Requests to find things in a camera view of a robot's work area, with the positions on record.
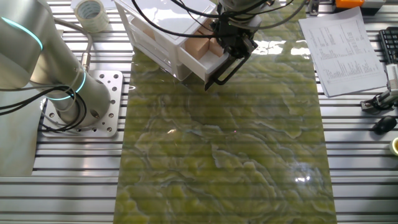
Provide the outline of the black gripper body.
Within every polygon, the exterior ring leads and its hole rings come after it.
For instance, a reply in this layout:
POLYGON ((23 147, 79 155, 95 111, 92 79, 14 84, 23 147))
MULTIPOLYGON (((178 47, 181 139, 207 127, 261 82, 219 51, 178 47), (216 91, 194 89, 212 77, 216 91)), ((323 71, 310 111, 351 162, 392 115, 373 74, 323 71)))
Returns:
POLYGON ((249 29, 234 26, 227 19, 218 19, 217 42, 219 44, 237 44, 241 40, 248 40, 253 43, 253 33, 249 29))

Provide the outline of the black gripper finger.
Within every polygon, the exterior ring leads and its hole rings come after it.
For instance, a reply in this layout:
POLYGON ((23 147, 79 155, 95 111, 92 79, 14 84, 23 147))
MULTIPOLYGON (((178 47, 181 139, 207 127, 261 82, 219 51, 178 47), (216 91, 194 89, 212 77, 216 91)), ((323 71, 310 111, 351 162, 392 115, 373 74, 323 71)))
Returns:
POLYGON ((239 58, 250 57, 252 52, 258 47, 252 39, 241 39, 239 41, 239 58))
POLYGON ((224 52, 229 53, 231 57, 239 58, 239 47, 236 44, 226 44, 224 52))

